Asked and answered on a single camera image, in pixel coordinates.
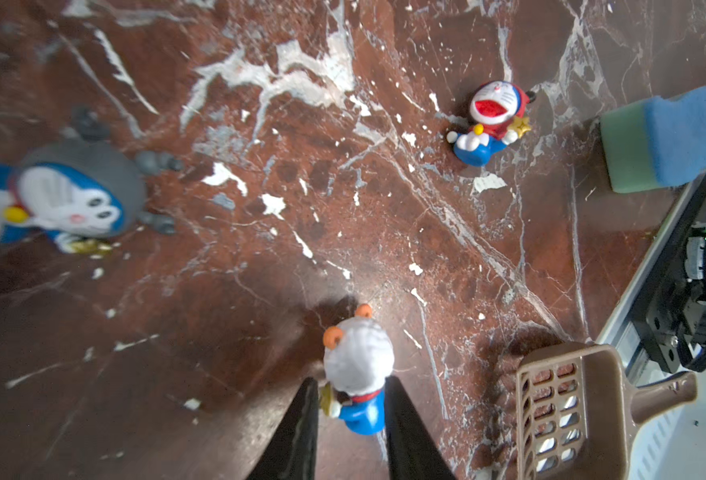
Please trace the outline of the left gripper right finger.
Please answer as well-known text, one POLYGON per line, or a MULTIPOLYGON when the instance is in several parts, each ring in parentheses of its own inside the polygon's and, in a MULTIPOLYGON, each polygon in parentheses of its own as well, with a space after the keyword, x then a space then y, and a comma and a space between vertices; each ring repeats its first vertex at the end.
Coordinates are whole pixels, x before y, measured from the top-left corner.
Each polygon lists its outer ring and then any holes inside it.
POLYGON ((386 380, 384 410, 391 479, 455 479, 406 389, 395 376, 386 380))

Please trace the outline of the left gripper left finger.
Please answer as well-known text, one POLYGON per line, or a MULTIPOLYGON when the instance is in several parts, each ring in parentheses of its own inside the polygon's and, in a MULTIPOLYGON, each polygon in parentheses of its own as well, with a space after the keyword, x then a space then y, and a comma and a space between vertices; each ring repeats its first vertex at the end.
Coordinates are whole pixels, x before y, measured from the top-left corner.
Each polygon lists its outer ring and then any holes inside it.
POLYGON ((319 427, 318 382, 305 378, 270 442, 247 476, 253 479, 315 478, 319 427))

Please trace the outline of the blue white small figure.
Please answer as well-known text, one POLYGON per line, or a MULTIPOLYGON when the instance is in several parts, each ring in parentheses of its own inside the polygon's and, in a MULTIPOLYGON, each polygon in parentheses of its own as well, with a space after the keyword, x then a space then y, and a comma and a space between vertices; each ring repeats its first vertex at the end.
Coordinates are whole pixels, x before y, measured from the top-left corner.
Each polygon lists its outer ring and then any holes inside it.
POLYGON ((371 306, 361 304, 353 317, 327 328, 323 345, 326 383, 319 388, 320 410, 359 435, 384 430, 385 384, 393 373, 395 354, 371 306))

